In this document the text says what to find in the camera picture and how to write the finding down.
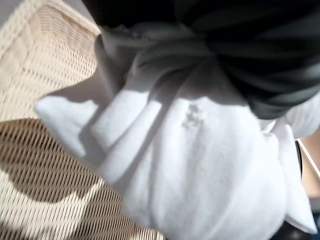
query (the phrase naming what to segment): dark gray fabric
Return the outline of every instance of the dark gray fabric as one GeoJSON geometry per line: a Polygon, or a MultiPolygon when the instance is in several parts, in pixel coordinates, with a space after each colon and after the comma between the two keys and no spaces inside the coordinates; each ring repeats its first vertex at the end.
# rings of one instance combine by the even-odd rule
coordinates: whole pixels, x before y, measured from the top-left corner
{"type": "Polygon", "coordinates": [[[175,22],[171,0],[82,0],[98,25],[131,27],[141,22],[175,22]]]}
{"type": "Polygon", "coordinates": [[[282,224],[279,231],[270,240],[311,240],[312,236],[305,233],[286,221],[282,224]]]}
{"type": "Polygon", "coordinates": [[[204,34],[261,119],[284,115],[320,90],[320,2],[176,0],[178,19],[204,34]]]}

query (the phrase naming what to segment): wicker texture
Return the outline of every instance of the wicker texture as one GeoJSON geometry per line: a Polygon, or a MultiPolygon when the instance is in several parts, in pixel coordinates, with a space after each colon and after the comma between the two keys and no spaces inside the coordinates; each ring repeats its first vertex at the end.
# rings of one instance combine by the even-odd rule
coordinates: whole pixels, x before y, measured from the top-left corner
{"type": "Polygon", "coordinates": [[[0,240],[161,240],[80,166],[33,113],[41,95],[96,68],[99,29],[60,0],[26,0],[0,30],[0,240]]]}

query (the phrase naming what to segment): white fabric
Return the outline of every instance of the white fabric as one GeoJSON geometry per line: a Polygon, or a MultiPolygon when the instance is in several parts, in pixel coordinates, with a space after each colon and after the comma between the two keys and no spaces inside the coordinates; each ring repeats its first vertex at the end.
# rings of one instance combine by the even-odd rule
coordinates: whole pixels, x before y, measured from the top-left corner
{"type": "Polygon", "coordinates": [[[287,123],[292,127],[295,139],[310,136],[320,125],[320,94],[304,104],[293,107],[285,115],[287,123]]]}
{"type": "Polygon", "coordinates": [[[94,76],[35,110],[122,195],[127,216],[171,240],[268,240],[285,219],[316,232],[297,171],[297,115],[262,129],[203,40],[179,24],[102,29],[95,51],[94,76]]]}

